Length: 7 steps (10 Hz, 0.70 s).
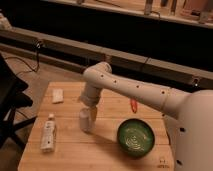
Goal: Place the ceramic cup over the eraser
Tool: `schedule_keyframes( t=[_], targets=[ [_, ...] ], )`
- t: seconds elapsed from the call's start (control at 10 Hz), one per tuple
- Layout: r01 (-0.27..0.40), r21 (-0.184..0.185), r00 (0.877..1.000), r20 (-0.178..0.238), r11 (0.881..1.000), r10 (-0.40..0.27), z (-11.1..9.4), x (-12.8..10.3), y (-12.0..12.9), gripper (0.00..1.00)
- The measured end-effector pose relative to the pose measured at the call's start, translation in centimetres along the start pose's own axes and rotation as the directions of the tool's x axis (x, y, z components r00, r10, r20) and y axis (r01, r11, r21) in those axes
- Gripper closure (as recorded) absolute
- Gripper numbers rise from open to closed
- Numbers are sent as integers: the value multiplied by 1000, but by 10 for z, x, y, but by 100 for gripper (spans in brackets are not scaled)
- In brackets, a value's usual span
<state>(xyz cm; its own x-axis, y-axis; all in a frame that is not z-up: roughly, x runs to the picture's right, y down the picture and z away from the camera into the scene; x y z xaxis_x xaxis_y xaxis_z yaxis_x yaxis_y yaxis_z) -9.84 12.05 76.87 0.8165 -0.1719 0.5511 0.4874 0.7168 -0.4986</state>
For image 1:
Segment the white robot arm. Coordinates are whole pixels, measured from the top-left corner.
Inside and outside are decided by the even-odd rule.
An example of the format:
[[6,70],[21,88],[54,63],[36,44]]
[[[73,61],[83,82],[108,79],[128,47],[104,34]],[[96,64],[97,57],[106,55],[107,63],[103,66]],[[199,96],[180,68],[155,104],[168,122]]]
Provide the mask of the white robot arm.
[[83,78],[80,99],[88,107],[108,89],[178,120],[175,171],[213,171],[213,90],[189,93],[116,76],[107,62],[88,67]]

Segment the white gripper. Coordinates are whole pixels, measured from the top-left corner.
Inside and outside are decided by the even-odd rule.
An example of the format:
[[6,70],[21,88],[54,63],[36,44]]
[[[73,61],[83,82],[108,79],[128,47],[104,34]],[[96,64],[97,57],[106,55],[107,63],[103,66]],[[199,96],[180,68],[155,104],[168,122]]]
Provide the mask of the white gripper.
[[79,97],[80,101],[90,108],[90,117],[92,121],[96,121],[97,107],[101,97],[101,88],[97,88],[89,83],[86,83]]

